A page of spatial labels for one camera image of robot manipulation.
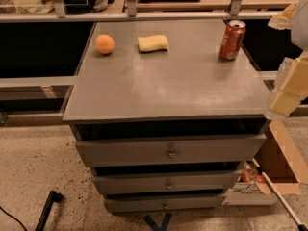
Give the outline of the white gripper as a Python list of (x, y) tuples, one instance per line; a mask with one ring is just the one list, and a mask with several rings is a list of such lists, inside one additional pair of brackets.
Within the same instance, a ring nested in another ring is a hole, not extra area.
[[(268, 26), (291, 29), (291, 41), (308, 50), (308, 0), (299, 0), (273, 16)], [(279, 120), (288, 117), (308, 97), (308, 56), (294, 60), (286, 58), (279, 66), (270, 92), (265, 118)]]

